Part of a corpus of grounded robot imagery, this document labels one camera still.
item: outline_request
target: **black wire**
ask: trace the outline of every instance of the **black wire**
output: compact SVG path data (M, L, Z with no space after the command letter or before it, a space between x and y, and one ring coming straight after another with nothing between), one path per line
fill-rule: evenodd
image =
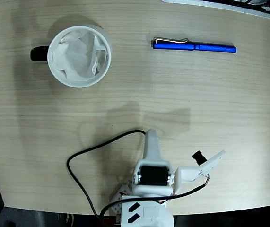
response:
M126 133L123 133L123 134L121 134L119 136L116 136L115 138L113 138L113 139L111 139L109 141L106 141L106 142L104 142L102 144L99 144L99 145L94 146L92 148L85 149L85 150L80 151L80 152L77 152L77 153L73 154L71 157L69 157L68 160L67 160L67 163L66 164L67 164L68 172L70 173L70 175L72 176L72 178L74 179L74 181L78 184L79 188L83 191L83 193L87 197L87 200L89 202L89 205L91 206L91 209L92 209L94 215L97 218L99 218L99 216L98 216L98 214L97 214L97 212L96 212L96 210L94 208L93 202L92 202L91 198L89 197L87 191L84 189L84 187L82 186L82 184L80 183L80 181L77 179L77 177L74 175L73 171L71 170L71 168L70 168L70 162L71 162L71 160L73 158L75 158L75 157L77 157L79 155L82 155L82 154L87 153L89 151L96 150L98 148L101 148L103 146L106 146L106 145L108 145L108 144L110 144L110 143L112 143L112 142L114 142L114 141L116 141L116 140L118 140L118 139L120 139L120 138L122 138L124 136L130 135L130 134L133 134L133 133L142 133L143 135L146 134L143 130L131 130L131 131L128 131Z
M201 190L202 188L204 188L206 186L207 183L204 183L194 189L192 189L191 191L189 192L185 192L185 193L182 193L182 194L179 194L179 195L170 195L170 196L157 196L157 197L143 197L143 198L130 198L130 199L124 199L124 200L118 200L118 201L115 201L115 202L112 202L110 204L108 204L107 206L105 206L101 212L100 212L100 215L99 215L99 218L100 218L100 221L101 221L101 224L104 226L104 227L109 227L107 224L105 224L104 222L104 215L106 213L106 211L111 207L111 206L114 206L118 203L125 203L125 202L137 202L137 201L158 201L158 200L172 200L172 199L178 199L178 198L181 198L181 197L184 197L184 196L188 196L188 195L191 195L199 190Z

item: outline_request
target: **white tissue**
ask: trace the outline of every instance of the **white tissue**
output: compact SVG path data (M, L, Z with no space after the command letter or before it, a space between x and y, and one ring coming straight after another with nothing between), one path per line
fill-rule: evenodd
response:
M67 33L52 52L54 66L65 72L67 79L86 81L93 78L106 59L106 48L89 31Z

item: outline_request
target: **silver pen clip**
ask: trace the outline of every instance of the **silver pen clip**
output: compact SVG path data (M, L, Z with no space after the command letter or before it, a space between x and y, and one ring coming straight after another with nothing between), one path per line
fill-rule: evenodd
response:
M176 44L184 44L186 42L189 42L190 40L187 38L185 38L185 39L166 39L166 38L161 38L161 37L154 37L153 42L157 43L157 41L165 41L165 42L176 43Z

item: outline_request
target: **black mug handle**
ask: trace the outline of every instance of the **black mug handle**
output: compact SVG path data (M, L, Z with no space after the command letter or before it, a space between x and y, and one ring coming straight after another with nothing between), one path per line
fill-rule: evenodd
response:
M48 60L48 46L38 46L31 50L32 61L47 61Z

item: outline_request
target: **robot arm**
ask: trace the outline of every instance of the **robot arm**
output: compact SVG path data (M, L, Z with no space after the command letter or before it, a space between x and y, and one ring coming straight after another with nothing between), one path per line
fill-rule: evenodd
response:
M168 161L161 157L157 133L149 130L145 137L143 158L134 169L133 180L123 185L112 202L127 198L157 197L177 194L182 183L195 181L201 175L207 176L221 160L225 151L207 160L200 151L193 155L199 166L179 167L174 170ZM112 207L121 213L121 227L173 227L174 218L166 209L166 202L135 201Z

